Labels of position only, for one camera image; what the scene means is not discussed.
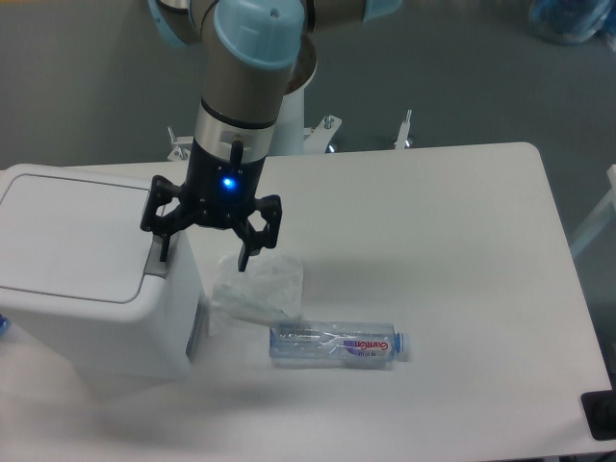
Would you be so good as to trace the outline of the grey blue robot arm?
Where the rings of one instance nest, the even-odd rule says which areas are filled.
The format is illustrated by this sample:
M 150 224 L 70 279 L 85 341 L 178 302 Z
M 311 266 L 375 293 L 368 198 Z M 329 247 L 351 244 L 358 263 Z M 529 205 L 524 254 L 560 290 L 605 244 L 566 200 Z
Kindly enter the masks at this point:
M 167 259 L 172 236 L 192 225 L 231 229 L 238 269 L 276 246 L 279 196 L 257 197 L 285 95 L 300 87 L 309 35 L 391 14 L 399 1 L 151 1 L 162 34 L 200 43 L 207 57 L 186 179 L 153 177 L 141 230 Z

